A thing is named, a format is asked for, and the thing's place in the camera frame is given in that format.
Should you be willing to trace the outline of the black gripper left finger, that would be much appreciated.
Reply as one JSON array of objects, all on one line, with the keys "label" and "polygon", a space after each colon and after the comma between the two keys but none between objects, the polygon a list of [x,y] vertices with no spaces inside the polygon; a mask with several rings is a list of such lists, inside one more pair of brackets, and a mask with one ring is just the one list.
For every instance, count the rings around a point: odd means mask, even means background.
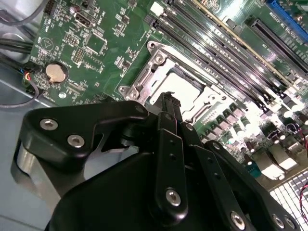
[{"label": "black gripper left finger", "polygon": [[172,98],[161,94],[155,113],[135,101],[30,111],[14,162],[54,211],[71,189],[134,154],[183,154]]}]

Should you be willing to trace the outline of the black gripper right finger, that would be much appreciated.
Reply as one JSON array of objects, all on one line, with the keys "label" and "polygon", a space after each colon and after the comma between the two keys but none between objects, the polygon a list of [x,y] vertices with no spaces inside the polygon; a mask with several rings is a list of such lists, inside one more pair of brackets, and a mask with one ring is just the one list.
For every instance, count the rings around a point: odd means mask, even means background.
[{"label": "black gripper right finger", "polygon": [[298,231],[300,226],[270,193],[217,141],[202,143],[182,120],[180,101],[172,98],[190,163],[213,197],[218,231]]}]

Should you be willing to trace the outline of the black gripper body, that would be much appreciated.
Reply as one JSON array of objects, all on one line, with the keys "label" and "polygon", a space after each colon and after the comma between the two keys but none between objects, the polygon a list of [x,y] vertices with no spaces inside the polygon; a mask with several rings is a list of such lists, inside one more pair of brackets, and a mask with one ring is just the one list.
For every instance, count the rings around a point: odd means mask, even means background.
[{"label": "black gripper body", "polygon": [[230,231],[204,178],[182,153],[134,154],[74,187],[49,231]]}]

